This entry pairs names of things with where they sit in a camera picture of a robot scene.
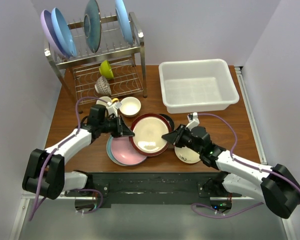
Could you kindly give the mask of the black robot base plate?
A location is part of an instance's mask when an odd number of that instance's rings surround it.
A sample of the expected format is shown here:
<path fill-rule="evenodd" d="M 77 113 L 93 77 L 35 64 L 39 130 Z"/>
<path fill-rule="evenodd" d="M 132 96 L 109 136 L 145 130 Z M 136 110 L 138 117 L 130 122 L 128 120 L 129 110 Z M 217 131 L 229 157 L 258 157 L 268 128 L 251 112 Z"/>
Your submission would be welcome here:
<path fill-rule="evenodd" d="M 228 199 L 217 172 L 94 172 L 89 186 L 103 195 L 102 207 L 114 204 L 209 204 L 211 198 Z"/>

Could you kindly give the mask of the red rimmed beige plate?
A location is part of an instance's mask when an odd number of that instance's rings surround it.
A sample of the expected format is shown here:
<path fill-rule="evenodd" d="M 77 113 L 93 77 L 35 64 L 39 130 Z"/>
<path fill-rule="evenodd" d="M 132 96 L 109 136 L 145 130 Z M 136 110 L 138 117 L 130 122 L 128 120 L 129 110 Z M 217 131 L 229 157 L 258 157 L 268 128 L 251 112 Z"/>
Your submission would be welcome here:
<path fill-rule="evenodd" d="M 154 157 L 168 149 L 169 143 L 162 135 L 170 133 L 172 128 L 163 116 L 156 113 L 143 114 L 132 122 L 130 130 L 134 136 L 129 137 L 129 142 L 138 153 Z"/>

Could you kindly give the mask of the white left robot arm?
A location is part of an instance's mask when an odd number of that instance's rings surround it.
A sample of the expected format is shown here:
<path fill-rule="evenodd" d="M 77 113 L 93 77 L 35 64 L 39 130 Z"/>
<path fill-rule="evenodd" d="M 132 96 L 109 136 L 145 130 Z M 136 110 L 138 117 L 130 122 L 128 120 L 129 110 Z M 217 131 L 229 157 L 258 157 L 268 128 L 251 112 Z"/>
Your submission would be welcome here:
<path fill-rule="evenodd" d="M 95 104 L 90 108 L 86 122 L 80 121 L 77 128 L 59 143 L 44 150 L 30 153 L 22 181 L 22 189 L 51 200 L 62 192 L 76 190 L 89 196 L 94 190 L 92 177 L 83 171 L 65 172 L 66 163 L 83 148 L 91 145 L 101 134 L 114 138 L 133 137 L 135 134 L 124 123 L 122 116 Z"/>

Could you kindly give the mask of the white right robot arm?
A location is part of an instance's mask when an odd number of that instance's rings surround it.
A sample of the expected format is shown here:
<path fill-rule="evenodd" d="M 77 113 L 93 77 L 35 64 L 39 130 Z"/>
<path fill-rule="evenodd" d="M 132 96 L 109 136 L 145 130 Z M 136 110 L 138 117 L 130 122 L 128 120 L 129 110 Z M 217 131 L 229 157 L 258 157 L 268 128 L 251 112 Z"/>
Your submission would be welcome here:
<path fill-rule="evenodd" d="M 213 143 L 202 126 L 188 129 L 181 124 L 162 139 L 175 147 L 191 149 L 206 166 L 221 172 L 221 179 L 212 185 L 217 196 L 236 193 L 254 198 L 283 219 L 288 219 L 300 205 L 300 185 L 284 165 L 265 166 L 235 156 Z"/>

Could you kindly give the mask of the pink plate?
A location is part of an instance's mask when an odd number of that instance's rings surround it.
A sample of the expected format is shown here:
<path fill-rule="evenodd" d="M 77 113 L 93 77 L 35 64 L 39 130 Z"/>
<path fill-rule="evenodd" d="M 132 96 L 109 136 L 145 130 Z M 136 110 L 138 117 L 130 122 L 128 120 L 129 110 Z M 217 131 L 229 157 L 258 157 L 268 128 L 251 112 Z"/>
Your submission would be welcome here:
<path fill-rule="evenodd" d="M 110 150 L 118 162 L 127 166 L 138 165 L 147 159 L 132 147 L 129 137 L 112 138 Z"/>

